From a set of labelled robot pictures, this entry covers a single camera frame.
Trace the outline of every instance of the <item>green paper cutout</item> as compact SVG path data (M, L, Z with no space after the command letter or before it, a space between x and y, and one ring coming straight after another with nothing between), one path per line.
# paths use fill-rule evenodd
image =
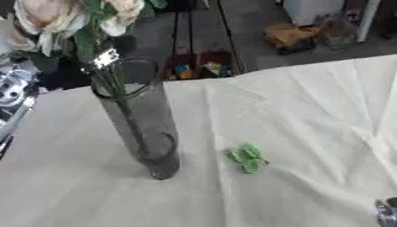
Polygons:
M249 143L243 143L238 149L230 148L226 151L226 154L240 164L247 174L256 173L261 162L269 164L268 161L262 159L261 151Z

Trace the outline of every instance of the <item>tripod leg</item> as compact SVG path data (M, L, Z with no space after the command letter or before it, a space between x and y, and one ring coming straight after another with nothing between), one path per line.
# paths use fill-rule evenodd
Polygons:
M192 15L192 8L193 8L193 0L188 0L189 1L189 10L188 10L188 20L189 20L189 45L190 45L190 67L191 70L194 71L196 69L196 62L194 56L194 50L193 50L193 15Z
M172 60L175 59L176 56L176 41L178 39L178 21L179 21L179 12L175 13L175 20L174 20L174 31L172 34L173 43L172 43Z
M237 55L236 45L234 44L233 38L231 36L231 31L230 31L230 28L229 28L228 21L226 20L226 16L225 16L225 12L223 10L223 6L222 6L222 3L221 3L221 0L216 0L216 3L218 5L219 13L221 14L221 17L222 17L223 26L225 27L226 34L227 34L227 36L229 38L231 51L233 52L234 58L235 58L236 63L237 63L238 72L240 74L242 74L244 72L244 69L243 69L243 66L241 65L241 61L240 61L240 59L239 59L239 57Z

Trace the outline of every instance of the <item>white rose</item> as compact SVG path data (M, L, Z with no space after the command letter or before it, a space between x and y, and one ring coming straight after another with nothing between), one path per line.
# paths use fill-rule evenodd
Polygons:
M70 37L85 25L78 0L16 0L14 8L21 26L40 36L38 46L47 56L58 46L58 39Z
M124 35L127 26L136 20L144 8L144 0L102 0L102 3L112 4L118 12L116 16L100 24L100 27L110 36Z
M33 51L34 49L35 43L21 34L14 26L12 14L8 15L7 20L0 17L0 55L12 51Z

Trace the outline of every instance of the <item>metal clip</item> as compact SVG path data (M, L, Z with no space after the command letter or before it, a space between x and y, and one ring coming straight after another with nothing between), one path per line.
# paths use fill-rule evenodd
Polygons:
M99 54L93 61L94 65L97 69L102 69L104 67L108 67L114 61L120 58L120 54L114 49L108 49L107 51Z
M389 202L384 203L381 200L375 202L377 209L377 220L381 227L397 227L397 211Z

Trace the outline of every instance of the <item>colorful items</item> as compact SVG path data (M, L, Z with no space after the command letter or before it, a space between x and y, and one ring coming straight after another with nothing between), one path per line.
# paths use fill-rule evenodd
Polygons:
M179 64L174 67L174 70L180 79L193 79L193 72L189 65Z
M218 78L230 77L231 68L228 65L222 65L213 61L210 61L204 65L206 69L216 75Z
M268 161L262 159L261 151L249 143L243 143L238 148L230 148L226 150L226 154L240 164L247 174L256 173L262 162L269 164Z

